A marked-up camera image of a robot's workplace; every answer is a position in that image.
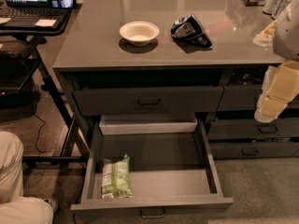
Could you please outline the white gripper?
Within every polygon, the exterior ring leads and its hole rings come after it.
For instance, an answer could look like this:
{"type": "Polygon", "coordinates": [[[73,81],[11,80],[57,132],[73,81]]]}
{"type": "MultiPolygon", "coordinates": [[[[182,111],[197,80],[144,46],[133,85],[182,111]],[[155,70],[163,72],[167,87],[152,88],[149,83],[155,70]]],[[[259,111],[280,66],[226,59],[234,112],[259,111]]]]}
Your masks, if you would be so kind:
{"type": "Polygon", "coordinates": [[[269,66],[262,90],[266,97],[259,97],[254,118],[261,123],[270,123],[287,107],[284,103],[291,102],[299,93],[299,62],[285,61],[278,67],[269,66]]]}

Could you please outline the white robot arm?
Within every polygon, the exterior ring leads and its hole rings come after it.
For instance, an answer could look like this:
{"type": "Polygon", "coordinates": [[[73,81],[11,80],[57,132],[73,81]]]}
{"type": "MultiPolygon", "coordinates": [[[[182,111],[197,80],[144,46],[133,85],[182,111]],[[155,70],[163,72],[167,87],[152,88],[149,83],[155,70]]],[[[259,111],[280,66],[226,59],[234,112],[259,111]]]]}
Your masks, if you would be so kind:
{"type": "Polygon", "coordinates": [[[254,118],[261,123],[277,119],[299,94],[299,0],[292,0],[278,15],[272,38],[273,51],[284,58],[278,67],[269,66],[254,118]]]}

